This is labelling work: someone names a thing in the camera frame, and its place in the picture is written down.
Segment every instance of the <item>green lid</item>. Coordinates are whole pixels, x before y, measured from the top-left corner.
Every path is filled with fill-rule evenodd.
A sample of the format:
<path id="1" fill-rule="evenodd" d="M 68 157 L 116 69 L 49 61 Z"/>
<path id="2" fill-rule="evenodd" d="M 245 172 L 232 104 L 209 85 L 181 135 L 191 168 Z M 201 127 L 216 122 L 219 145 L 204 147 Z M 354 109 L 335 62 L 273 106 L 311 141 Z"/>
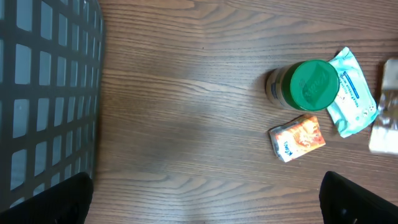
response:
<path id="1" fill-rule="evenodd" d="M 339 90 L 336 69 L 323 60 L 292 65 L 282 81 L 285 101 L 298 110 L 323 110 L 333 103 Z"/>

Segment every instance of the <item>laundry basket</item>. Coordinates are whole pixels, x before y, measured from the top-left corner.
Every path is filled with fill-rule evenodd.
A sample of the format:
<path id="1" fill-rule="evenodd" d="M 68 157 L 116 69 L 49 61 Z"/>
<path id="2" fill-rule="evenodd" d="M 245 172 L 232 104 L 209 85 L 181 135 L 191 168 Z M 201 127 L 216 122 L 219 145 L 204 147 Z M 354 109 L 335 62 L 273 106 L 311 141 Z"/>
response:
<path id="1" fill-rule="evenodd" d="M 96 0 L 0 0 L 0 212 L 93 177 L 104 33 Z"/>

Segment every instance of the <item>plastic wrapper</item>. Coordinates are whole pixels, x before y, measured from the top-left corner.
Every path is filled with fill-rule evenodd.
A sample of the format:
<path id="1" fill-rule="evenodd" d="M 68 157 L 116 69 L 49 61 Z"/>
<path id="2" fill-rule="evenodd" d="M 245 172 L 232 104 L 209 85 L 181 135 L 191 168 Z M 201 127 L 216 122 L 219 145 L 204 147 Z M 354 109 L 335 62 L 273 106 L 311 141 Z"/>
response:
<path id="1" fill-rule="evenodd" d="M 398 154 L 398 59 L 384 66 L 380 103 L 369 142 L 375 153 Z"/>
<path id="2" fill-rule="evenodd" d="M 327 110 L 340 136 L 346 138 L 360 132 L 376 119 L 376 102 L 349 48 L 345 47 L 329 63 L 338 72 L 340 90 Z"/>
<path id="3" fill-rule="evenodd" d="M 325 145 L 317 117 L 309 114 L 271 129 L 269 135 L 275 154 L 284 162 Z"/>

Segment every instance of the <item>black object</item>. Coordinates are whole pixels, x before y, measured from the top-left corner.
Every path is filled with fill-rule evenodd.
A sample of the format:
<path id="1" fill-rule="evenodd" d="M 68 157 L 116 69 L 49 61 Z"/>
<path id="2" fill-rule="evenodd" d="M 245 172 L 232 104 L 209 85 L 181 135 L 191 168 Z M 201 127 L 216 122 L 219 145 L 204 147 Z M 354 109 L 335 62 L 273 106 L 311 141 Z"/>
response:
<path id="1" fill-rule="evenodd" d="M 398 207 L 332 171 L 319 200 L 325 224 L 398 223 Z"/>
<path id="2" fill-rule="evenodd" d="M 105 30 L 97 0 L 0 0 L 0 212 L 94 178 Z"/>
<path id="3" fill-rule="evenodd" d="M 81 172 L 0 213 L 0 223 L 83 224 L 93 197 L 93 181 Z"/>

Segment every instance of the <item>orange packet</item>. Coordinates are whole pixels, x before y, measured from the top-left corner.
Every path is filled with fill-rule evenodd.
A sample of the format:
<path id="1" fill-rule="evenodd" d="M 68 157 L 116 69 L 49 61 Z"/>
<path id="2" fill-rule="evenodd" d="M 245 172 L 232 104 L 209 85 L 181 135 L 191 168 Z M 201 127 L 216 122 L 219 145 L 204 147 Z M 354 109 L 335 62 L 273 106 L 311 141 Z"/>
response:
<path id="1" fill-rule="evenodd" d="M 272 128 L 269 135 L 275 154 L 284 162 L 296 159 L 326 144 L 318 118 L 309 114 L 283 126 Z"/>

